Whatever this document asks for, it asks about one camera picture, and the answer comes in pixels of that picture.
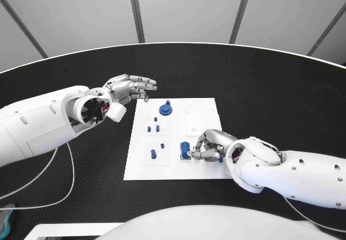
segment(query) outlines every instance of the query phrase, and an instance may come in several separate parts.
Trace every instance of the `robotic hand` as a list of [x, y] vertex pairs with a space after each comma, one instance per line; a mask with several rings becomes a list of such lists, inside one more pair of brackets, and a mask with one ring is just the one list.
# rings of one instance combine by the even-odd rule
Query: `robotic hand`
[[157, 90], [147, 77], [119, 75], [102, 87], [72, 86], [0, 109], [0, 167], [37, 156], [76, 138], [109, 117], [119, 122], [131, 99]]
[[278, 151], [255, 137], [236, 139], [207, 129], [187, 155], [207, 162], [224, 159], [235, 183], [249, 192], [263, 188], [285, 198], [346, 210], [346, 159], [299, 151]]

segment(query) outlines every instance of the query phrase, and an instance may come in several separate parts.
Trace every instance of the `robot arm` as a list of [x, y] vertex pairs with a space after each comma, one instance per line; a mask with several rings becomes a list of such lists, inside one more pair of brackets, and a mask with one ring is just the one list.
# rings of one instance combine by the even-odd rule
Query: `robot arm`
[[102, 87], [72, 86], [0, 109], [0, 167], [37, 156], [76, 138], [109, 117], [119, 122], [131, 99], [148, 101], [150, 78], [112, 77]]
[[[245, 190], [258, 194], [266, 187], [288, 199], [346, 210], [346, 159], [278, 151], [255, 137], [236, 139], [214, 129], [207, 129], [201, 136], [196, 152], [187, 155], [209, 162], [210, 152], [214, 160], [222, 157], [227, 175]], [[206, 151], [200, 153], [201, 141]]]

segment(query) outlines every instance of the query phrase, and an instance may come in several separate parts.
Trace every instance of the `black mat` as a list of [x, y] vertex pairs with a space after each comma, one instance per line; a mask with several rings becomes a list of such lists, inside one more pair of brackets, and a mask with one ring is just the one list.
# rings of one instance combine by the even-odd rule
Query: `black mat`
[[[279, 150], [346, 158], [346, 70], [249, 47], [145, 44], [51, 58], [0, 74], [0, 107], [75, 85], [101, 87], [124, 73], [157, 80], [151, 98], [214, 98], [222, 129], [237, 138], [255, 136]], [[119, 123], [108, 119], [70, 141], [70, 196], [56, 206], [17, 212], [8, 239], [21, 240], [37, 224], [125, 222], [184, 205], [235, 206], [302, 220], [272, 190], [249, 193], [232, 180], [122, 181], [135, 102], [125, 107]], [[37, 175], [50, 156], [51, 152], [0, 168], [0, 196]], [[53, 203], [67, 193], [70, 182], [63, 146], [37, 181], [0, 205]], [[346, 210], [292, 203], [314, 221], [346, 230]], [[328, 233], [346, 239], [346, 234]]]

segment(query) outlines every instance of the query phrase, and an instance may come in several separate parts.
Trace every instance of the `gray edge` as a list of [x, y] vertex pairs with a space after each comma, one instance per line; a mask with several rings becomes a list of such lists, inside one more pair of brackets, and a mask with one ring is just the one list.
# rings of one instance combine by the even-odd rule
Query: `gray edge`
[[138, 0], [131, 0], [131, 11], [132, 11], [132, 18], [134, 18], [134, 24], [135, 24], [138, 43], [144, 44], [145, 39], [144, 39], [144, 31], [142, 31], [142, 17], [141, 17]]
[[239, 8], [237, 8], [237, 13], [236, 13], [236, 18], [232, 26], [232, 34], [230, 34], [230, 39], [229, 39], [229, 44], [235, 44], [236, 42], [236, 35], [243, 19], [243, 13], [245, 13], [245, 8], [246, 8], [248, 0], [240, 0], [239, 2]]
[[337, 12], [337, 14], [336, 14], [331, 22], [330, 22], [330, 24], [327, 25], [325, 30], [324, 30], [324, 32], [321, 33], [321, 35], [320, 35], [320, 37], [318, 37], [318, 39], [317, 39], [317, 42], [314, 43], [314, 45], [312, 45], [312, 47], [311, 47], [311, 49], [310, 49], [310, 51], [308, 51], [308, 53], [307, 53], [307, 56], [311, 56], [311, 55], [312, 55], [312, 53], [314, 53], [317, 47], [320, 46], [320, 44], [321, 44], [325, 36], [328, 35], [328, 33], [330, 33], [334, 25], [337, 24], [337, 21], [338, 21], [340, 17], [343, 16], [344, 11], [346, 11], [346, 3], [343, 4], [343, 6], [341, 6], [341, 8], [340, 8], [340, 10], [338, 10], [338, 12]]
[[31, 35], [31, 33], [30, 33], [30, 31], [28, 31], [24, 23], [21, 22], [20, 17], [18, 17], [18, 15], [15, 14], [15, 12], [14, 12], [14, 10], [13, 10], [8, 2], [7, 2], [7, 0], [0, 0], [0, 2], [1, 2], [1, 5], [2, 5], [2, 7], [4, 7], [4, 9], [5, 9], [7, 13], [8, 13], [8, 15], [11, 16], [11, 18], [13, 18], [13, 20], [14, 20], [18, 28], [21, 29], [23, 34], [26, 35], [26, 37], [27, 37], [31, 45], [34, 46], [34, 48], [36, 48], [40, 56], [46, 59], [49, 56], [47, 56], [47, 54], [44, 53], [44, 51], [43, 51], [43, 49], [41, 49], [41, 46], [39, 45], [39, 43], [37, 43], [37, 41], [36, 41], [36, 39], [34, 39], [34, 36]]

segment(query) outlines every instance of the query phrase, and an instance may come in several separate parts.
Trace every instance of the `cable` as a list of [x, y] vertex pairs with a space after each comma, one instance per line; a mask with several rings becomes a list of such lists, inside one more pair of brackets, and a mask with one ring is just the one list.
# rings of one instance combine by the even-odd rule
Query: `cable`
[[40, 209], [40, 208], [50, 207], [50, 206], [59, 204], [59, 203], [67, 198], [67, 196], [70, 195], [70, 192], [72, 192], [73, 185], [75, 185], [75, 164], [73, 164], [73, 157], [72, 157], [70, 146], [69, 146], [69, 143], [67, 143], [67, 142], [66, 142], [66, 146], [67, 146], [67, 150], [69, 150], [70, 163], [72, 163], [72, 184], [70, 184], [70, 189], [69, 189], [69, 191], [67, 191], [67, 194], [66, 194], [64, 198], [63, 198], [62, 200], [59, 200], [57, 202], [50, 203], [50, 204], [47, 204], [47, 205], [41, 205], [41, 206], [27, 206], [27, 207], [4, 207], [4, 208], [0, 208], [0, 211], [1, 211], [1, 210]]
[[41, 173], [46, 171], [46, 169], [47, 169], [47, 167], [49, 167], [49, 165], [50, 165], [50, 163], [51, 163], [51, 161], [53, 161], [53, 159], [54, 159], [56, 152], [57, 152], [57, 148], [54, 149], [54, 152], [53, 152], [53, 154], [51, 154], [50, 161], [47, 162], [47, 164], [46, 164], [46, 166], [44, 166], [41, 172], [40, 172], [39, 175], [34, 177], [34, 179], [33, 179], [23, 187], [20, 187], [15, 191], [13, 191], [11, 193], [5, 194], [4, 196], [0, 196], [0, 200], [4, 199], [4, 198], [7, 198], [7, 197], [8, 197], [10, 195], [13, 195], [14, 193], [17, 193], [20, 190], [23, 190], [23, 189], [34, 182], [34, 180], [40, 177]]
[[312, 224], [315, 224], [318, 227], [321, 227], [321, 228], [324, 228], [324, 229], [328, 229], [328, 230], [333, 230], [333, 231], [340, 232], [340, 233], [346, 233], [346, 230], [340, 230], [340, 229], [331, 228], [331, 227], [324, 226], [324, 225], [318, 224], [317, 222], [314, 222], [311, 219], [308, 219], [308, 218], [302, 215], [302, 213], [295, 209], [295, 207], [292, 206], [292, 204], [291, 204], [289, 202], [288, 202], [288, 204], [289, 204], [291, 208], [295, 210], [295, 212], [301, 215], [301, 217], [302, 217], [305, 220], [308, 220]]

